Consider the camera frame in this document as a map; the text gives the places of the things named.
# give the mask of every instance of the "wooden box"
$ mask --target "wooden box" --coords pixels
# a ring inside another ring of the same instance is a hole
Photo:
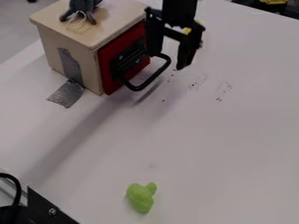
[[[105,70],[101,68],[101,63],[105,62],[99,57],[105,58],[104,53],[109,54],[109,57],[116,55],[117,51],[108,52],[107,49],[112,49],[110,45],[117,46],[116,40],[126,35],[126,39],[132,39],[135,36],[132,33],[136,32],[137,28],[142,29],[139,35],[145,35],[143,20],[147,5],[135,0],[104,0],[94,11],[96,25],[87,21],[76,25],[82,18],[70,24],[67,21],[64,23],[59,21],[59,16],[68,9],[68,3],[68,0],[58,1],[31,15],[30,20],[38,27],[50,67],[67,77],[74,75],[78,78],[79,75],[82,85],[101,95],[105,86],[103,80],[109,77],[102,77],[101,72]],[[63,65],[64,59],[67,59],[65,56],[71,57],[73,66],[65,68]],[[149,59],[146,59],[138,69],[135,69],[136,73],[149,63]],[[114,92],[121,84],[114,85],[106,87],[107,94]]]

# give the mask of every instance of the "black device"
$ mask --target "black device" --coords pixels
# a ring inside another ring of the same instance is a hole
[[[145,89],[171,63],[171,58],[162,53],[164,36],[175,39],[180,43],[177,51],[177,70],[189,66],[193,61],[196,51],[201,47],[202,34],[205,31],[205,27],[194,20],[197,4],[198,0],[163,0],[162,10],[147,8],[145,10],[147,50],[146,52],[143,51],[142,57],[144,55],[158,57],[165,60],[165,63],[139,86],[131,84],[124,75],[125,70],[122,70],[119,66],[114,66],[114,74],[117,74],[115,78],[121,79],[122,84],[132,91]],[[191,28],[191,31],[188,34],[183,34],[182,32],[167,28],[166,25],[170,27],[178,26],[182,29]],[[133,54],[136,53],[132,52],[132,57],[129,55],[129,58],[134,58]]]
[[[28,187],[28,205],[21,206],[22,187],[10,174],[1,173],[0,179],[10,181],[16,188],[16,196],[10,206],[0,207],[0,224],[78,224],[62,213],[47,199]]]

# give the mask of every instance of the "green object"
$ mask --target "green object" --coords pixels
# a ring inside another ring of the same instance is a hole
[[[148,213],[154,204],[153,195],[156,192],[156,184],[154,182],[148,183],[146,186],[139,184],[132,184],[127,190],[127,196],[131,202],[132,207],[138,213]]]

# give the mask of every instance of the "white tabletop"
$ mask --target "white tabletop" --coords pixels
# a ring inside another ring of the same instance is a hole
[[[39,42],[2,64],[0,165],[84,224],[298,222],[299,22],[221,0],[199,10],[203,49],[148,97],[86,91],[65,109],[45,100],[66,79]],[[164,52],[175,60],[177,44]],[[125,192],[150,181],[139,215]]]

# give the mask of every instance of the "gray duct tape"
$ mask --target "gray duct tape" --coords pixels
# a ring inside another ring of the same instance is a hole
[[[69,80],[47,100],[69,109],[81,98],[85,88],[83,88],[83,79],[78,61],[71,56],[67,49],[59,48],[58,51],[65,75]]]
[[[73,80],[68,80],[62,87],[55,91],[47,100],[55,102],[66,109],[74,105],[83,95],[84,89],[81,84]]]
[[[80,65],[75,60],[67,49],[59,48],[59,56],[62,62],[63,70],[67,78],[79,82],[84,85]]]

